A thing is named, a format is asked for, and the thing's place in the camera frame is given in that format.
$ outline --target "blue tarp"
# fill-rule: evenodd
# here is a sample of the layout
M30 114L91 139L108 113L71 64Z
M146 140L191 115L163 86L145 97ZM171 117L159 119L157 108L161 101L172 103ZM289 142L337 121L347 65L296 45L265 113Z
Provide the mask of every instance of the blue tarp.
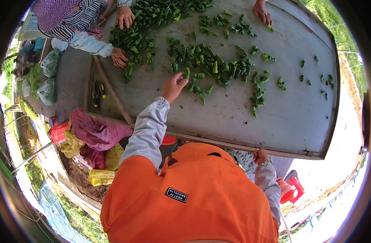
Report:
M47 181L43 182L43 185L38 192L38 198L40 200L40 205L45 211L45 216L50 226L57 231L57 234L72 243L91 242L72 228L70 222L65 216L60 201L58 201L56 195L52 192Z

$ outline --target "red plastic stool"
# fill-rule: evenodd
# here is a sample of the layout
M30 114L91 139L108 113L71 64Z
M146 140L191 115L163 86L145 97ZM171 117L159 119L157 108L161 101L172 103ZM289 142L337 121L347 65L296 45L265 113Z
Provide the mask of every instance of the red plastic stool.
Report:
M300 181L295 178L295 177L291 177L290 178L290 185L291 186L294 186L295 187L295 191L298 191L298 194L296 195L296 197L293 197L290 199L290 202L292 202L292 204L295 204L295 202L303 195L305 194L305 189L302 187L302 185L300 184Z
M171 145L176 142L176 138L170 137L170 136L164 136L163 142L161 145Z
M294 196L294 188L281 177L278 177L276 182L280 187L280 204L284 204Z

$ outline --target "woman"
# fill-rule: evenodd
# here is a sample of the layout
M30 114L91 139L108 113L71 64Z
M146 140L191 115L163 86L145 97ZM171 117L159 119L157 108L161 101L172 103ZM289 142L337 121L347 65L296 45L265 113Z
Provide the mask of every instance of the woman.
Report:
M264 24L272 25L272 17L266 11L266 6L265 6L266 1L268 0L256 0L255 5L253 6L253 13L256 17L260 15L260 17L263 19Z
M130 10L132 0L117 0L120 28L127 28L134 21ZM125 67L126 52L112 44L97 41L87 31L94 27L105 10L105 0L37 0L31 11L37 15L38 28L45 35L70 44L71 47L88 51L91 55L111 56L114 65Z

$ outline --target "person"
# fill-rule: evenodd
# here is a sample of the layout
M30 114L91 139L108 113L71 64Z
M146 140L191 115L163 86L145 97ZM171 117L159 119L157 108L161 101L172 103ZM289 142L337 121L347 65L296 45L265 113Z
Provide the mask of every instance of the person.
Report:
M117 0L117 21L120 28L129 28L134 21L130 5L132 0ZM38 28L49 37L88 51L91 55L111 56L114 65L125 67L126 52L112 44L97 41L88 35L105 9L105 0L36 0L31 11L37 15Z
M256 0L256 3L253 6L253 13L256 17L260 15L263 23L266 25L272 25L271 15L266 11L265 2L268 0Z
M188 83L175 74L138 116L100 219L114 242L277 242L280 187L264 149L255 183L223 149L186 143L162 162L170 104Z
M23 45L18 52L17 58L14 59L16 63L35 63L38 61L38 57L35 56L35 53L42 49L45 40L42 37L37 37L36 40L30 41L26 45Z

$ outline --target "screwdriver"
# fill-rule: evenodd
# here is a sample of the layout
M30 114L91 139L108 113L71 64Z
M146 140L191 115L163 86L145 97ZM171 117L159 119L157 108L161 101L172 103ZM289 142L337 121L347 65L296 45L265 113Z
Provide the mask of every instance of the screwdriver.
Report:
M99 89L100 89L100 93L102 94L102 98L105 99L107 109L110 110L110 108L108 107L108 104L107 104L107 100L106 100L107 95L106 95L105 86L103 85L103 83L99 83Z

